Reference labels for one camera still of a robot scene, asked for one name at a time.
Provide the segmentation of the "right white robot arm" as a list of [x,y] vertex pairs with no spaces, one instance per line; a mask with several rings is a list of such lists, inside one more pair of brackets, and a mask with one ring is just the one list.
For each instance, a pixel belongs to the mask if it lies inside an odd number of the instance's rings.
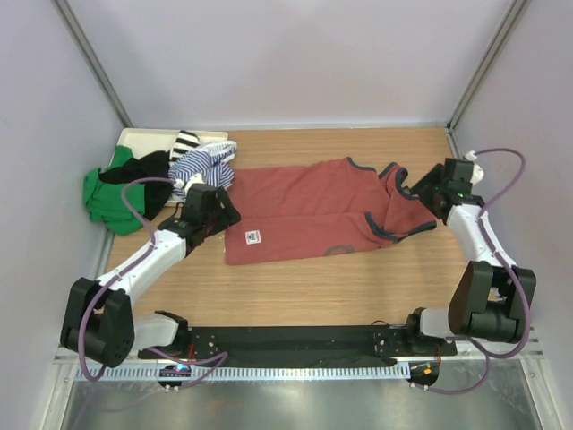
[[407,328],[403,341],[416,355],[436,338],[487,340],[511,345],[507,352],[477,349],[487,357],[510,358],[528,341],[536,276],[509,257],[489,221],[488,204],[473,193],[483,179],[475,155],[448,158],[435,165],[410,192],[453,234],[466,268],[445,310],[423,309],[419,323]]

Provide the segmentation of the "red tank top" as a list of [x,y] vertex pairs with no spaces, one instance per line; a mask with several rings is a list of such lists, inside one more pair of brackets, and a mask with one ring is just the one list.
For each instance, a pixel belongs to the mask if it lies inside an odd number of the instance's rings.
[[366,252],[437,226],[403,186],[408,172],[351,158],[239,169],[229,190],[241,220],[225,232],[228,265]]

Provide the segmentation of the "green tank top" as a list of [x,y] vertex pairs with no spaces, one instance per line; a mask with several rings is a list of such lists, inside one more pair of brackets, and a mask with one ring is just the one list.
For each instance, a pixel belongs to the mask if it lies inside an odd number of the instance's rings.
[[107,169],[94,168],[83,179],[82,202],[92,222],[102,222],[118,236],[127,236],[142,228],[142,223],[124,205],[122,190],[126,184],[105,184],[99,174],[122,166],[133,158],[131,149],[118,145]]

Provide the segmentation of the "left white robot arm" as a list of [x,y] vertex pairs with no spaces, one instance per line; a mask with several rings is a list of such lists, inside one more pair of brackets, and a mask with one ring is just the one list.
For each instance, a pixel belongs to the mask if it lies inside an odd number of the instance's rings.
[[190,347],[189,323],[166,311],[137,319],[133,309],[143,293],[206,238],[240,220],[227,191],[192,185],[179,213],[153,228],[150,240],[112,271],[77,279],[70,290],[60,344],[85,360],[114,368],[134,351],[182,357]]

